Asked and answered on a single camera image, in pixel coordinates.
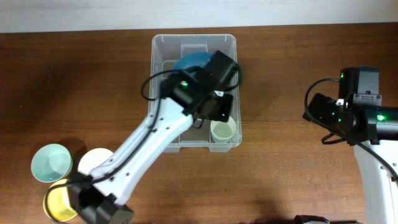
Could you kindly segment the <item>cream plastic cup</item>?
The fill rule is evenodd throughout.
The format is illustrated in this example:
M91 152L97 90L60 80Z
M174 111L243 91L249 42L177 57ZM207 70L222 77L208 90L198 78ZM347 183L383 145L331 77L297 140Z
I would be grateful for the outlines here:
M236 134L236 122L232 117L227 122L212 121L210 132L215 143L227 143Z

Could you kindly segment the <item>dark blue large bowl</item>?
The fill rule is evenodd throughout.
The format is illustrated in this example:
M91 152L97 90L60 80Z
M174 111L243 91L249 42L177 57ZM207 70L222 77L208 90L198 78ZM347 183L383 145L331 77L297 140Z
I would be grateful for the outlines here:
M190 67L204 68L213 54L209 52L193 52L182 57L174 65L173 70L186 70Z

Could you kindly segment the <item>clear plastic storage bin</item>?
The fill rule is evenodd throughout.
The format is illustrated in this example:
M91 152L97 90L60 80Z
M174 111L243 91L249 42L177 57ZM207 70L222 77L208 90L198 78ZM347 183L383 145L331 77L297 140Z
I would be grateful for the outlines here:
M237 60L236 39L231 34L158 34L152 39L152 56L150 73L156 74L163 70L171 70L182 57L193 52L223 52L233 60ZM205 121L200 129L195 127L176 137L165 149L165 152L179 152L182 147L207 147L210 152L228 152L241 144L241 109L239 89L230 92L233 105L230 116L239 124L239 141L231 144L215 143L211 137L210 121Z

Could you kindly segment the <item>mint green plastic cup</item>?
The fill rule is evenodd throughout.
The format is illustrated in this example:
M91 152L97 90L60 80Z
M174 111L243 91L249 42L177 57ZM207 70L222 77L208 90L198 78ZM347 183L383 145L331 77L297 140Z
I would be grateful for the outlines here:
M234 134L231 137L230 143L234 144L234 143L238 142L239 136L240 136L239 124L236 124L236 128L235 128Z

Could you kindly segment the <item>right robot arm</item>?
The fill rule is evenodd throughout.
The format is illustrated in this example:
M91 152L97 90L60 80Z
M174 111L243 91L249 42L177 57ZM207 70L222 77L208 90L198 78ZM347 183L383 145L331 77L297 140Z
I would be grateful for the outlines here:
M397 223L397 108L382 105L379 69L344 68L338 98L304 98L303 118L329 131L324 145L353 147L366 202L367 223Z

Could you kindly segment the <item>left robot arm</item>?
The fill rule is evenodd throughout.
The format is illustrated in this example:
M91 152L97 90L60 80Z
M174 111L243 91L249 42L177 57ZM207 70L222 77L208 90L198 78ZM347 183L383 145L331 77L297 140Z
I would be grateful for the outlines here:
M155 110L106 161L67 182L70 205L86 223L129 223L126 205L137 183L164 149L196 120L229 118L231 91L243 79L239 65L217 50L204 66L165 71Z

